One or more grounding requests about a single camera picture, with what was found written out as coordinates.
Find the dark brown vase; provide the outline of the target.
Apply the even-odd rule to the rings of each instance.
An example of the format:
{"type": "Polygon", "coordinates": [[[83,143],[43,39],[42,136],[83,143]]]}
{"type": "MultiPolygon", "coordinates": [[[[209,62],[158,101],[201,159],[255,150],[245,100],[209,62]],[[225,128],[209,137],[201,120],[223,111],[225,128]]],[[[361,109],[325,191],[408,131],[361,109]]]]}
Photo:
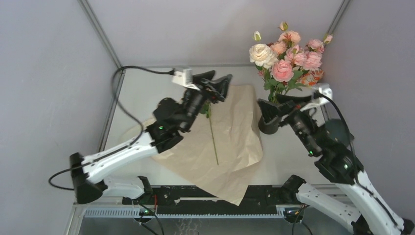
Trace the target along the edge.
{"type": "Polygon", "coordinates": [[[281,121],[279,105],[264,99],[258,99],[257,103],[261,111],[261,118],[258,121],[260,131],[266,135],[276,133],[281,121]]]}

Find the white peony flower stem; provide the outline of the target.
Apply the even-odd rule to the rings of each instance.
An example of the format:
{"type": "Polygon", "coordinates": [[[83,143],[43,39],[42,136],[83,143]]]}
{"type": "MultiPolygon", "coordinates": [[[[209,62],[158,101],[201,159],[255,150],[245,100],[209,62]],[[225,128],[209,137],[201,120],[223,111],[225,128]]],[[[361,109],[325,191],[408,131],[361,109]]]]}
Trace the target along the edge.
{"type": "Polygon", "coordinates": [[[254,63],[259,75],[264,81],[263,88],[269,91],[268,100],[270,102],[277,103],[276,89],[270,83],[271,79],[271,67],[277,62],[279,52],[274,51],[273,46],[278,42],[272,42],[268,44],[261,43],[261,34],[256,31],[254,32],[253,39],[256,42],[255,45],[249,49],[249,60],[254,63]]]}

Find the peach rose flower stem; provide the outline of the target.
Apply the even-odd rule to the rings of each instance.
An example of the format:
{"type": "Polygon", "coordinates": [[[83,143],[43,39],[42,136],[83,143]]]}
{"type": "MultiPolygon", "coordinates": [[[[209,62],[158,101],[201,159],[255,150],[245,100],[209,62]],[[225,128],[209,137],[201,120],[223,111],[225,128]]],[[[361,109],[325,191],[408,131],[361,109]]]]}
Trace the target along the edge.
{"type": "Polygon", "coordinates": [[[278,59],[283,59],[288,49],[299,44],[301,36],[298,32],[289,30],[287,22],[281,22],[278,28],[282,32],[279,39],[268,44],[268,46],[277,55],[278,59]]]}

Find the orange wrapping paper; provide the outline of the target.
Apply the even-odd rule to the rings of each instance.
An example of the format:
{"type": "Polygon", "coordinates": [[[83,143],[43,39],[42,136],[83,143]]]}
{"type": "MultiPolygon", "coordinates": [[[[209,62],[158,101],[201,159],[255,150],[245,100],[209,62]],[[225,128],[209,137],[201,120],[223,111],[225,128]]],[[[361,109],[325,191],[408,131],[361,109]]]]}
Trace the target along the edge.
{"type": "Polygon", "coordinates": [[[239,205],[263,157],[254,87],[232,85],[226,101],[213,104],[211,112],[219,165],[205,115],[179,144],[151,161],[188,185],[239,205]]]}

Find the small pink rose stem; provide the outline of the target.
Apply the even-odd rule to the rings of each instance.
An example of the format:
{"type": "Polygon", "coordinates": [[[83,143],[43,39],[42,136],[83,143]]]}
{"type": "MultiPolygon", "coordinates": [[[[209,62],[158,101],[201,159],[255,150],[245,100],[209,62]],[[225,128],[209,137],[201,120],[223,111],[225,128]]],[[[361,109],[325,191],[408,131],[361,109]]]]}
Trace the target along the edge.
{"type": "Polygon", "coordinates": [[[215,155],[215,160],[216,160],[216,164],[219,165],[219,159],[218,159],[218,154],[217,154],[217,147],[216,147],[216,142],[215,142],[215,137],[214,137],[214,132],[213,132],[213,126],[212,126],[212,119],[211,119],[212,112],[211,112],[211,102],[210,101],[206,101],[203,104],[200,113],[203,114],[203,115],[205,115],[206,116],[206,119],[208,119],[210,133],[211,133],[211,139],[212,139],[212,145],[213,145],[213,150],[214,150],[214,155],[215,155]]]}

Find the cream ribbon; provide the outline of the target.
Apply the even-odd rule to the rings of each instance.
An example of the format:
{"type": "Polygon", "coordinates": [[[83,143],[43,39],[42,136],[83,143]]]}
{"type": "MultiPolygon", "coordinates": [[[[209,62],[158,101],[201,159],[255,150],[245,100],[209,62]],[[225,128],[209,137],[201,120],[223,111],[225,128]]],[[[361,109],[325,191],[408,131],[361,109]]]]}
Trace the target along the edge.
{"type": "MultiPolygon", "coordinates": [[[[141,123],[143,124],[144,129],[154,123],[156,121],[156,119],[154,117],[150,117],[144,121],[142,121],[141,123]]],[[[128,129],[126,132],[124,132],[121,137],[118,139],[118,144],[127,142],[127,143],[131,143],[142,131],[141,126],[138,124],[130,129],[128,129]]]]}

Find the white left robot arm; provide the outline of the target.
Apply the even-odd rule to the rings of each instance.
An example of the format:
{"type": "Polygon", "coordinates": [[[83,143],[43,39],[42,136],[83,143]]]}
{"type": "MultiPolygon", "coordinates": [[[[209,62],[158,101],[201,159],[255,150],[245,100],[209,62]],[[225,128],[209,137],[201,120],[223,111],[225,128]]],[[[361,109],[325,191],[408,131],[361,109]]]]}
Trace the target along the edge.
{"type": "Polygon", "coordinates": [[[158,155],[183,140],[181,133],[190,131],[202,107],[225,101],[232,75],[214,79],[215,71],[192,75],[187,71],[175,72],[173,80],[185,87],[181,102],[162,99],[153,111],[155,121],[132,139],[108,150],[83,156],[70,155],[70,175],[76,201],[91,203],[102,196],[127,197],[141,204],[149,203],[153,191],[147,179],[117,179],[110,174],[139,159],[158,155]]]}

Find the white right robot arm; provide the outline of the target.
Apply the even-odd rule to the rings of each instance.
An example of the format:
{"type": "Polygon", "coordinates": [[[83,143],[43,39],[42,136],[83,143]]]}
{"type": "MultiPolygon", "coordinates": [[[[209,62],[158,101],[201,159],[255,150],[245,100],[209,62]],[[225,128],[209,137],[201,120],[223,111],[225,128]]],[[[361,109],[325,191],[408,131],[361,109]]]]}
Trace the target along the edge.
{"type": "Polygon", "coordinates": [[[348,206],[321,193],[303,178],[292,175],[281,187],[283,199],[301,203],[329,216],[355,235],[409,235],[415,229],[412,220],[397,215],[371,183],[357,158],[353,135],[342,114],[317,125],[311,110],[333,104],[327,84],[313,89],[310,96],[277,96],[278,103],[258,99],[261,110],[260,130],[273,134],[290,126],[310,157],[317,158],[319,173],[338,187],[352,202],[348,206]]]}

